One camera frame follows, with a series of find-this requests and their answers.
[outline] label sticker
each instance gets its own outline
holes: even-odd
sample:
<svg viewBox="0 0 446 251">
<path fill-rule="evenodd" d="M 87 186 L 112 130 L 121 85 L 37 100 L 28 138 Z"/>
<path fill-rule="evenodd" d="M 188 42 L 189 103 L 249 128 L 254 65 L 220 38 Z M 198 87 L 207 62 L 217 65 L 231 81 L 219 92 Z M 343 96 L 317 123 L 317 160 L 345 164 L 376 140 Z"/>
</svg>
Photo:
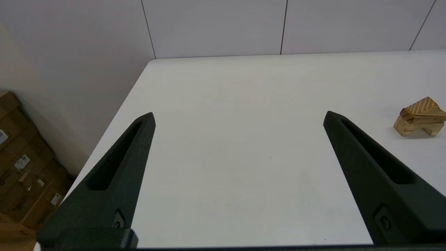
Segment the label sticker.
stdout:
<svg viewBox="0 0 446 251">
<path fill-rule="evenodd" d="M 4 133 L 3 130 L 0 130 L 0 145 L 5 142 L 9 137 Z"/>
<path fill-rule="evenodd" d="M 14 164 L 14 166 L 17 168 L 17 170 L 22 170 L 26 167 L 26 165 L 29 163 L 30 159 L 26 154 L 23 154 L 23 156 Z"/>
<path fill-rule="evenodd" d="M 57 202 L 59 201 L 60 197 L 62 197 L 62 195 L 56 193 L 56 195 L 53 197 L 53 199 L 51 200 L 51 204 L 56 205 Z"/>
</svg>

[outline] white wall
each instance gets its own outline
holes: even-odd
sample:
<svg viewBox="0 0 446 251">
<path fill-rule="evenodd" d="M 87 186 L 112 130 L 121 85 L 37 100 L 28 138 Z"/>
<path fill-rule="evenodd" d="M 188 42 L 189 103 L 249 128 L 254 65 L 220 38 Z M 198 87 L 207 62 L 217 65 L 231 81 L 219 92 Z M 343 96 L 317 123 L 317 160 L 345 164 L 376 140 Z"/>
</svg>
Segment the white wall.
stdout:
<svg viewBox="0 0 446 251">
<path fill-rule="evenodd" d="M 154 59 L 141 1 L 8 0 L 0 22 L 0 88 L 17 93 L 61 163 L 78 173 Z"/>
<path fill-rule="evenodd" d="M 78 173 L 155 55 L 409 50 L 420 28 L 412 49 L 441 49 L 446 0 L 433 2 L 0 0 L 0 89 Z"/>
</svg>

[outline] wooden block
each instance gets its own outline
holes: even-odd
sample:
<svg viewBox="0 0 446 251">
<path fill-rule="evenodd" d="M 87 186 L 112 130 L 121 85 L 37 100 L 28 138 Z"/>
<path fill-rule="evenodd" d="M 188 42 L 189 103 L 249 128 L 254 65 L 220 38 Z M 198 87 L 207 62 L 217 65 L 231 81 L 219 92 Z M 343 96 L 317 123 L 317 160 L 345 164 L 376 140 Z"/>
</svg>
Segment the wooden block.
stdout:
<svg viewBox="0 0 446 251">
<path fill-rule="evenodd" d="M 403 108 L 393 127 L 401 136 L 423 129 L 430 136 L 437 135 L 446 121 L 446 112 L 430 97 Z"/>
<path fill-rule="evenodd" d="M 443 128 L 444 124 L 444 122 L 411 124 L 402 116 L 399 116 L 393 127 L 395 127 L 401 136 L 407 136 L 416 129 L 424 129 L 424 131 L 426 131 L 430 136 L 436 136 Z"/>
</svg>

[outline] floor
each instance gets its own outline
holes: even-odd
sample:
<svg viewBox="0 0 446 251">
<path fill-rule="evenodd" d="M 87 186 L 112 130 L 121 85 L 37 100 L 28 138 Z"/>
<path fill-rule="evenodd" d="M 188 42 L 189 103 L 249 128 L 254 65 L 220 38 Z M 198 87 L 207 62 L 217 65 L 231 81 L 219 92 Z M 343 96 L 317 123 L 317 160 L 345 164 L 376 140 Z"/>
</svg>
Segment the floor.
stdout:
<svg viewBox="0 0 446 251">
<path fill-rule="evenodd" d="M 0 240 L 0 250 L 32 251 L 36 245 L 34 238 L 18 238 Z"/>
</svg>

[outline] white table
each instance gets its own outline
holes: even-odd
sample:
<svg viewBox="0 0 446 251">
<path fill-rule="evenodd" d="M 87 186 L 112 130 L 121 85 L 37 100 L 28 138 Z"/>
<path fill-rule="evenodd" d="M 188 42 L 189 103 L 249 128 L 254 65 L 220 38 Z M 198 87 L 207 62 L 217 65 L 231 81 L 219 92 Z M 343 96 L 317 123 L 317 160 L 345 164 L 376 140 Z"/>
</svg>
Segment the white table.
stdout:
<svg viewBox="0 0 446 251">
<path fill-rule="evenodd" d="M 371 243 L 324 116 L 346 116 L 446 194 L 446 131 L 392 127 L 426 96 L 446 108 L 445 65 L 446 50 L 152 61 L 71 190 L 153 112 L 138 247 Z"/>
</svg>

